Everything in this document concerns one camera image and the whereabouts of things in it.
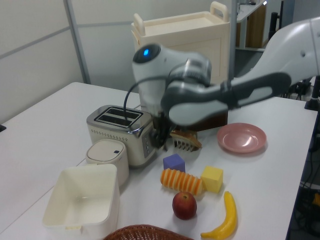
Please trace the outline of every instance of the orange striped toy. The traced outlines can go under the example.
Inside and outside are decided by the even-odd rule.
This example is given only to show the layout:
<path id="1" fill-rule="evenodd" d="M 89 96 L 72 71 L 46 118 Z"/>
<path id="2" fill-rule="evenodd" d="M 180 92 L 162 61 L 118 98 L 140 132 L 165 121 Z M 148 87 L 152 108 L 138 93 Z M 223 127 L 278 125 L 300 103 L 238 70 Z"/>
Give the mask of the orange striped toy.
<path id="1" fill-rule="evenodd" d="M 202 179 L 183 171 L 167 168 L 162 171 L 160 182 L 163 186 L 180 192 L 199 195 L 203 191 Z"/>

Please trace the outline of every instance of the toy block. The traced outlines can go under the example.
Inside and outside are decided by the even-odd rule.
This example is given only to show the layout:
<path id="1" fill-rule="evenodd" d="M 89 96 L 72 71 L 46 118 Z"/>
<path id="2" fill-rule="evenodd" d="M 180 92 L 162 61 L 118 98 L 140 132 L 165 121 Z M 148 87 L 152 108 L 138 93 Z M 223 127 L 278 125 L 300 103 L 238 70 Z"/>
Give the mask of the toy block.
<path id="1" fill-rule="evenodd" d="M 173 154 L 163 159 L 163 169 L 179 170 L 180 172 L 186 172 L 186 163 L 179 156 L 179 154 Z"/>
<path id="2" fill-rule="evenodd" d="M 219 193 L 222 183 L 223 183 L 224 171 L 213 166 L 206 166 L 201 174 L 201 179 L 203 181 L 204 189 Z"/>

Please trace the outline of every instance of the wicker basket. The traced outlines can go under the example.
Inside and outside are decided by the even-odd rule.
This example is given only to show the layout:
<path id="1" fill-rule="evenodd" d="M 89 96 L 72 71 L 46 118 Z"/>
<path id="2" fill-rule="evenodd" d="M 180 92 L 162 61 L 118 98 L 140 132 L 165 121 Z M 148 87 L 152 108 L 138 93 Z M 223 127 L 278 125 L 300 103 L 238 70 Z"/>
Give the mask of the wicker basket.
<path id="1" fill-rule="evenodd" d="M 130 225 L 109 234 L 104 240 L 193 240 L 152 225 Z"/>

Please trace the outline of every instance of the red apple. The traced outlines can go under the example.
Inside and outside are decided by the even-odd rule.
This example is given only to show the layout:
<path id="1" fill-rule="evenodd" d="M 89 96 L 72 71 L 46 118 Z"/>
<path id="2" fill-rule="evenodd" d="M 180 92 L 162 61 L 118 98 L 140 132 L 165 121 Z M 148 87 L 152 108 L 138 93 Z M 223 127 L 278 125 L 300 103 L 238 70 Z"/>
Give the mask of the red apple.
<path id="1" fill-rule="evenodd" d="M 188 220 L 196 215 L 197 201 L 191 193 L 179 192 L 173 198 L 172 208 L 179 219 Z"/>

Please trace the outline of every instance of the banana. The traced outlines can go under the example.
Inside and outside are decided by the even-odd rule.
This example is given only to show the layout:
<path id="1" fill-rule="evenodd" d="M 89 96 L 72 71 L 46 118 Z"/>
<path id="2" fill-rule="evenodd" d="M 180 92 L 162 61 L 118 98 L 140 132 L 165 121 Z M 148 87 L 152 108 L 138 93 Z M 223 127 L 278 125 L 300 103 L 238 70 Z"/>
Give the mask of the banana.
<path id="1" fill-rule="evenodd" d="M 232 194 L 228 191 L 224 192 L 225 219 L 224 222 L 216 229 L 201 233 L 201 237 L 205 239 L 226 239 L 236 229 L 237 226 L 237 207 Z"/>

